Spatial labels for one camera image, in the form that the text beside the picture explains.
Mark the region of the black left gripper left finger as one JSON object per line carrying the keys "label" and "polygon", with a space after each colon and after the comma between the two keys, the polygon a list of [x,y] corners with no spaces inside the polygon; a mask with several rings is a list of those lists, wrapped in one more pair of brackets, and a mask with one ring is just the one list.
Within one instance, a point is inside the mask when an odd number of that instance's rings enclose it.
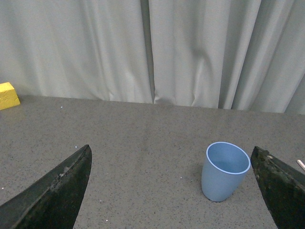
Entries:
{"label": "black left gripper left finger", "polygon": [[88,185],[92,151],[84,145],[0,207],[2,229],[72,229]]}

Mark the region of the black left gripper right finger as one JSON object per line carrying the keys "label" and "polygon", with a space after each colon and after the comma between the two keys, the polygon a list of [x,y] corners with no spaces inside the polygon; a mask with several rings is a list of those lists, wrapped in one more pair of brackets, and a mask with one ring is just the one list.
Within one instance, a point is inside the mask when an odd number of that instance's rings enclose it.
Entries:
{"label": "black left gripper right finger", "polygon": [[305,175],[258,146],[251,165],[265,204],[279,229],[305,227]]}

